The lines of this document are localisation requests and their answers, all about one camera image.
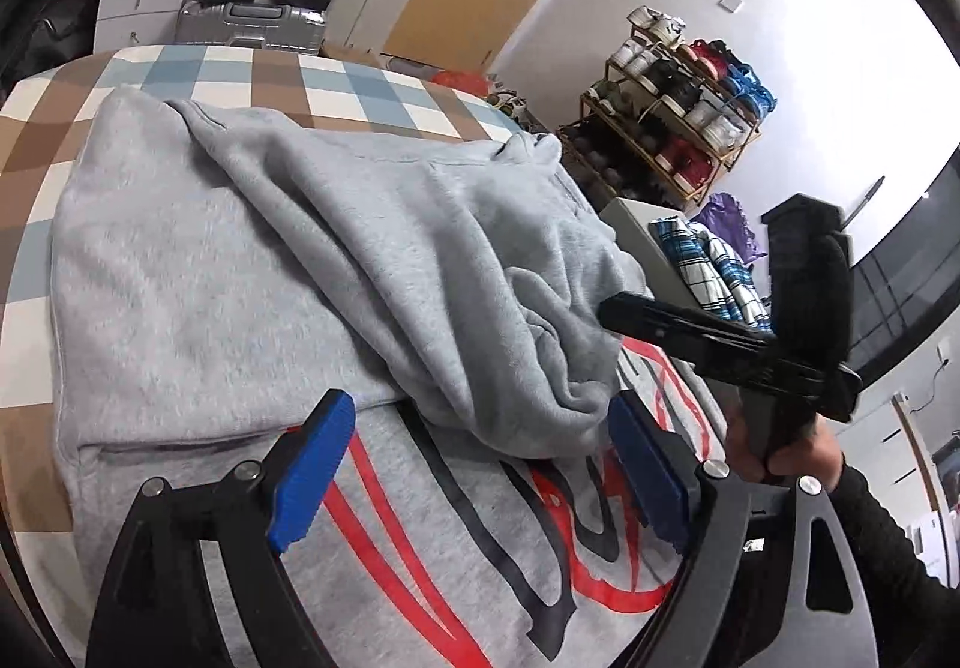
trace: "blue gripper pad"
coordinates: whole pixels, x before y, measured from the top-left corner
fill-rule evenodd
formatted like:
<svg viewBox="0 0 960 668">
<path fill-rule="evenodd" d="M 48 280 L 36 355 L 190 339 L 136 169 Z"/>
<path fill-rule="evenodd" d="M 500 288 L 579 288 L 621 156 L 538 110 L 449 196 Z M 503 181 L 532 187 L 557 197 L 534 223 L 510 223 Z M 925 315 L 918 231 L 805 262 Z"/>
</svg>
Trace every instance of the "blue gripper pad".
<svg viewBox="0 0 960 668">
<path fill-rule="evenodd" d="M 274 516 L 267 540 L 277 553 L 285 552 L 291 543 L 306 536 L 353 436 L 353 399 L 342 391 L 335 394 L 319 422 L 307 419 L 297 431 L 309 432 L 309 437 L 274 490 Z"/>
<path fill-rule="evenodd" d="M 672 436 L 680 443 L 683 439 L 656 426 L 635 393 L 620 393 L 611 400 L 608 426 L 613 448 L 646 519 L 645 524 L 683 553 L 690 534 L 690 498 L 683 481 L 659 447 L 664 436 Z M 688 450 L 688 454 L 695 461 L 693 452 Z"/>
</svg>

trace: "blue plaid fabric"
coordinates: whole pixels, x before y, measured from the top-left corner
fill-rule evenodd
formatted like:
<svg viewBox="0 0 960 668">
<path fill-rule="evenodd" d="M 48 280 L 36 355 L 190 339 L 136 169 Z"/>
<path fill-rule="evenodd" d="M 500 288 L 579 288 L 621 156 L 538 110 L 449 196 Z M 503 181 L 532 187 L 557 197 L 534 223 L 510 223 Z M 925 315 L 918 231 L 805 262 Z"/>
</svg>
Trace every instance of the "blue plaid fabric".
<svg viewBox="0 0 960 668">
<path fill-rule="evenodd" d="M 754 279 L 731 246 L 702 224 L 680 217 L 660 218 L 650 227 L 701 308 L 728 321 L 771 331 Z"/>
</svg>

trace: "silver screw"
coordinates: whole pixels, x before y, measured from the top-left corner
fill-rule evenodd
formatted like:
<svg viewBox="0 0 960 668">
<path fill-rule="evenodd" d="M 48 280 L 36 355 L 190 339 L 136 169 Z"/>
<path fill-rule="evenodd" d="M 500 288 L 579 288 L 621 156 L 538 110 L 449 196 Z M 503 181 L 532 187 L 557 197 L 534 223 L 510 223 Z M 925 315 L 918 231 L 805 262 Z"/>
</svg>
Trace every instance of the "silver screw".
<svg viewBox="0 0 960 668">
<path fill-rule="evenodd" d="M 256 479 L 256 477 L 260 475 L 260 463 L 254 462 L 253 460 L 241 462 L 240 465 L 233 468 L 233 474 L 237 476 L 240 481 L 253 481 L 253 479 Z"/>
<path fill-rule="evenodd" d="M 704 462 L 704 473 L 712 479 L 726 479 L 730 474 L 730 467 L 720 460 L 707 460 Z"/>
<path fill-rule="evenodd" d="M 143 492 L 144 497 L 157 497 L 163 491 L 164 486 L 166 486 L 166 481 L 163 481 L 163 479 L 147 479 L 141 486 L 140 491 Z"/>
<path fill-rule="evenodd" d="M 813 478 L 813 476 L 801 476 L 800 489 L 803 489 L 808 495 L 819 495 L 824 490 L 824 487 L 817 479 Z"/>
</svg>

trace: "power outlet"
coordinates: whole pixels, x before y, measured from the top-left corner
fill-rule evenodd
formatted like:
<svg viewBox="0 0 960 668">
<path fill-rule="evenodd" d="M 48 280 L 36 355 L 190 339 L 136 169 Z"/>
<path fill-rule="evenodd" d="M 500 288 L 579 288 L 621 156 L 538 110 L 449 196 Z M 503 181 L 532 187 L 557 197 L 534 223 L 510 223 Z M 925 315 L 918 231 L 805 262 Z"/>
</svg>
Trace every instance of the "power outlet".
<svg viewBox="0 0 960 668">
<path fill-rule="evenodd" d="M 937 343 L 937 357 L 940 359 L 940 363 L 944 364 L 950 358 L 950 338 L 944 337 L 939 343 Z"/>
</svg>

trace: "power cord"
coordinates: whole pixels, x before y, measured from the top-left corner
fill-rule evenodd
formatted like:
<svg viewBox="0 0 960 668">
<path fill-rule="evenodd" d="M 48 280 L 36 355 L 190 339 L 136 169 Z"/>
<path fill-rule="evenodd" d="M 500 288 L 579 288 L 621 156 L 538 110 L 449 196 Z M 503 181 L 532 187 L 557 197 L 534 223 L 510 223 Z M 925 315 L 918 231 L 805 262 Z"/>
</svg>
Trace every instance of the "power cord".
<svg viewBox="0 0 960 668">
<path fill-rule="evenodd" d="M 940 374 L 944 371 L 944 368 L 947 367 L 947 365 L 949 364 L 949 361 L 950 361 L 950 358 L 947 357 L 944 361 L 942 361 L 942 363 L 940 363 L 940 366 L 937 368 L 937 371 L 933 374 L 933 381 L 931 382 L 931 385 L 932 385 L 932 387 L 933 387 L 933 392 L 930 394 L 930 399 L 929 399 L 928 401 L 926 401 L 925 403 L 923 403 L 923 405 L 921 405 L 919 408 L 910 409 L 911 414 L 918 414 L 920 411 L 922 411 L 924 408 L 928 407 L 928 405 L 929 405 L 930 403 L 932 403 L 932 402 L 936 399 L 936 397 L 937 397 L 937 376 L 940 375 Z"/>
</svg>

